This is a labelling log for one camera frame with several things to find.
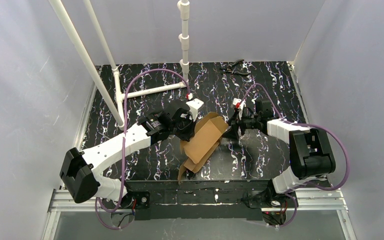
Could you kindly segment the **brown cardboard paper box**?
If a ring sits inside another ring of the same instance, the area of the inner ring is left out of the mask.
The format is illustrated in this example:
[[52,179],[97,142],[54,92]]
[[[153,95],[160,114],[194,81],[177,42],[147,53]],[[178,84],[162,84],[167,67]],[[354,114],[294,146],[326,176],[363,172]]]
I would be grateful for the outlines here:
[[187,160],[179,167],[177,181],[181,183],[186,171],[198,173],[216,148],[220,145],[222,135],[228,128],[225,119],[216,112],[209,112],[200,119],[190,141],[181,141],[180,150]]

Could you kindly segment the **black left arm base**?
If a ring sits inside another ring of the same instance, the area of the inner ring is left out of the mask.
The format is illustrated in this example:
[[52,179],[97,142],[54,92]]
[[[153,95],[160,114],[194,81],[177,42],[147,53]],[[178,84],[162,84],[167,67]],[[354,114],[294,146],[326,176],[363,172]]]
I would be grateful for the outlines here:
[[125,186],[121,189],[99,189],[95,197],[95,210],[107,213],[115,213],[124,209],[135,212],[150,206],[150,193],[148,191],[128,190]]

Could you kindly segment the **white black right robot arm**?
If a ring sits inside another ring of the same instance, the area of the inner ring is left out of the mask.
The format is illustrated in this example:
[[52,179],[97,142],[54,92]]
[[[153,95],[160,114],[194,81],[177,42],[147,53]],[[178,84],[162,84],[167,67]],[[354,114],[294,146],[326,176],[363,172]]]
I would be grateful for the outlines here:
[[325,130],[293,125],[275,117],[268,100],[258,100],[255,110],[239,98],[234,98],[231,106],[234,113],[227,121],[229,128],[223,138],[239,140],[246,130],[259,130],[289,145],[289,167],[269,181],[266,193],[284,194],[335,171],[336,162]]

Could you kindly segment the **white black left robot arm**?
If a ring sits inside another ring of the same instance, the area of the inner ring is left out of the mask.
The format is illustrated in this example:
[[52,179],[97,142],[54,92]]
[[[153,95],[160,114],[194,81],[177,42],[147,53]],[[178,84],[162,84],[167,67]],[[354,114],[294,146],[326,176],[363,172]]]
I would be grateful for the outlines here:
[[203,105],[197,98],[187,102],[173,100],[165,108],[140,117],[126,132],[99,145],[68,150],[59,175],[73,201],[79,204],[93,197],[120,201],[128,192],[125,184],[120,179],[103,176],[103,171],[123,156],[160,143],[169,136],[190,141]]

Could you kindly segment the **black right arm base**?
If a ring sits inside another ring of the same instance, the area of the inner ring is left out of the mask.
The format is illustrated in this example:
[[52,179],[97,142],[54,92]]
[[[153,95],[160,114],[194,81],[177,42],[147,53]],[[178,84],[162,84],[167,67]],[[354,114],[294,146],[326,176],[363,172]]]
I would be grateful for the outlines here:
[[271,186],[260,192],[248,191],[237,202],[250,209],[278,208],[262,212],[264,224],[274,228],[289,225],[295,219],[299,206],[294,192],[277,193]]

